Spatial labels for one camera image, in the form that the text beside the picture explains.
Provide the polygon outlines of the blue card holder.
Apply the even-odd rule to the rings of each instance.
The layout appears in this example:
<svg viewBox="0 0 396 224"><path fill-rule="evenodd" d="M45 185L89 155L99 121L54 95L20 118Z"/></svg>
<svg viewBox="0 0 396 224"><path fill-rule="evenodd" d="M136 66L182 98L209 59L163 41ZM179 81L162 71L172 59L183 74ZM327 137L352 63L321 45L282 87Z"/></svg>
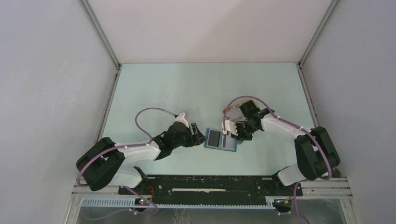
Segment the blue card holder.
<svg viewBox="0 0 396 224"><path fill-rule="evenodd" d="M210 147L210 146L207 145L207 137L208 137L208 132L209 132L210 129L211 129L211 128L207 128L207 130L206 130L206 134L205 134L206 141L205 141L205 143L204 143L204 148L226 151L226 150L223 150L223 149L221 148L222 138L223 138L224 134L223 134L220 130L217 130L217 131L220 132L219 146L218 146L218 147ZM243 141L237 141L237 140L236 140L237 147L238 147L238 145L241 145L242 142L243 142Z"/></svg>

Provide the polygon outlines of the white vip card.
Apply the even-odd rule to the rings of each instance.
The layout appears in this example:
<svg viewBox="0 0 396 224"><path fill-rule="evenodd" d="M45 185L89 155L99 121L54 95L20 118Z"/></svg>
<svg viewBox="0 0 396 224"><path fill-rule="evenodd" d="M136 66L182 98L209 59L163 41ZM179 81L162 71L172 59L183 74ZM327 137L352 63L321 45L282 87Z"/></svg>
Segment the white vip card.
<svg viewBox="0 0 396 224"><path fill-rule="evenodd" d="M225 108L224 114L226 116L226 120L231 120L235 123L246 118L240 109L240 105L233 105L228 109Z"/></svg>
<svg viewBox="0 0 396 224"><path fill-rule="evenodd" d="M232 138L231 135L224 135L222 138L221 148L226 151L236 151L237 143L236 139Z"/></svg>

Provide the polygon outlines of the beige oval tray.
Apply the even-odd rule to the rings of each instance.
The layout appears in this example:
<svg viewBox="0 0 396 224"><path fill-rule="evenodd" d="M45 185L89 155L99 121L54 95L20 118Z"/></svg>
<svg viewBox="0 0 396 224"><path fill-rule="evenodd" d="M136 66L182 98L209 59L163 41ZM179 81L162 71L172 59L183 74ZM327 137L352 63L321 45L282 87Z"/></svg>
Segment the beige oval tray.
<svg viewBox="0 0 396 224"><path fill-rule="evenodd" d="M226 115L226 119L229 119L232 122L238 122L247 118L250 114L249 109L254 110L257 107L257 103L253 99L238 99L231 103L229 107L224 107L223 113Z"/></svg>

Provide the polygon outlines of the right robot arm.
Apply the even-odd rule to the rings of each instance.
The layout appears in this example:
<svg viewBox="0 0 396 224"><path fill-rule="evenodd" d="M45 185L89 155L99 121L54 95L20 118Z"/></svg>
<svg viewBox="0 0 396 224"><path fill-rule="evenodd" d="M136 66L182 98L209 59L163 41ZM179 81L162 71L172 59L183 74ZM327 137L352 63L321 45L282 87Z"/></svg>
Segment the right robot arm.
<svg viewBox="0 0 396 224"><path fill-rule="evenodd" d="M340 157L324 127L298 126L269 108L261 110L252 100L243 103L239 109L245 119L234 124L236 140L248 141L256 131L264 131L283 138L295 148L297 162L273 175L271 187L274 193L284 195L294 183L332 177Z"/></svg>

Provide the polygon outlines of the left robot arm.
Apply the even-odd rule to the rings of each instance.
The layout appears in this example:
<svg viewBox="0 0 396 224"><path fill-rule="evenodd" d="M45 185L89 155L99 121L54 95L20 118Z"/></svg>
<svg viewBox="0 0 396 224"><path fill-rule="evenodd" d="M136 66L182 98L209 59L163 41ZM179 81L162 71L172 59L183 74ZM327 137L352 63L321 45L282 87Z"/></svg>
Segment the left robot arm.
<svg viewBox="0 0 396 224"><path fill-rule="evenodd" d="M170 156L179 147L194 147L205 142L196 123L189 126L175 121L168 130L152 138L150 143L116 144L104 137L78 161L78 186L98 191L107 186L127 186L136 194L148 188L144 173L134 166L139 161L156 161Z"/></svg>

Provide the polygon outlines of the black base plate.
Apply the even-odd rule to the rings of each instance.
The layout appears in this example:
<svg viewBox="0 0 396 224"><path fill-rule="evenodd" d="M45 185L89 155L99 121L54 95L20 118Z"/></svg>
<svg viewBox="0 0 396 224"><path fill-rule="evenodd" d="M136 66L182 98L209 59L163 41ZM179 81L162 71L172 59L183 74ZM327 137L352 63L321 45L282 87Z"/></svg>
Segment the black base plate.
<svg viewBox="0 0 396 224"><path fill-rule="evenodd" d="M264 206L268 199L302 196L295 184L285 186L274 176L148 175L133 191L153 196L155 204Z"/></svg>

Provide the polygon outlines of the aluminium frame rail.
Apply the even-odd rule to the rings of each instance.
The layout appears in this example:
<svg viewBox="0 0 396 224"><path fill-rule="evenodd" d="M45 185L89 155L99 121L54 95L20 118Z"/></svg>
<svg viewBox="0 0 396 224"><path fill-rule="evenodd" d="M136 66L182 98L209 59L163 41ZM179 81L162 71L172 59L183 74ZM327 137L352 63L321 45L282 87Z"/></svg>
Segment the aluminium frame rail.
<svg viewBox="0 0 396 224"><path fill-rule="evenodd" d="M285 187L269 176L208 176L208 175L152 175L148 177L147 189L140 190L144 196L154 194L170 196L174 192L194 193L243 193L245 196L286 197L291 195L294 185ZM332 178L328 181L303 181L297 188L297 195L304 199L351 199L353 197L346 178Z"/></svg>

